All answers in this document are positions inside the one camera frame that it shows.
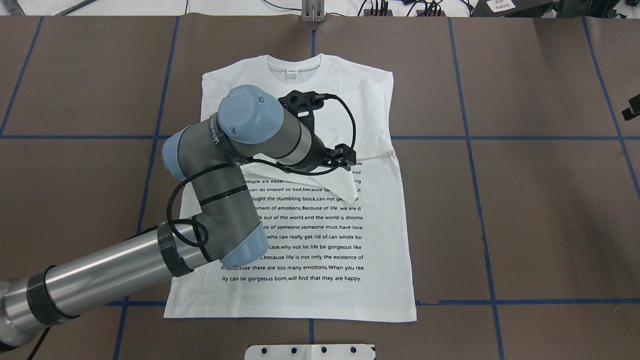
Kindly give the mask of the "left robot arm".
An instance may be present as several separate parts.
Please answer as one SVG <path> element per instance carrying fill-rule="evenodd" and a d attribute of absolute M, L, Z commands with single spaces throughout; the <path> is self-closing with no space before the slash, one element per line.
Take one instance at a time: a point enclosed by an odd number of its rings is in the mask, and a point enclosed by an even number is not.
<path fill-rule="evenodd" d="M 265 255 L 265 226 L 241 167 L 263 164 L 302 176 L 349 171 L 355 139 L 327 148 L 314 130 L 314 111 L 327 100 L 343 106 L 356 135 L 355 117 L 338 95 L 293 90 L 276 98 L 245 84 L 231 89 L 208 119 L 170 136 L 162 159 L 179 183 L 165 220 L 79 259 L 2 281 L 2 353 L 202 265 L 219 261 L 235 270 Z"/>

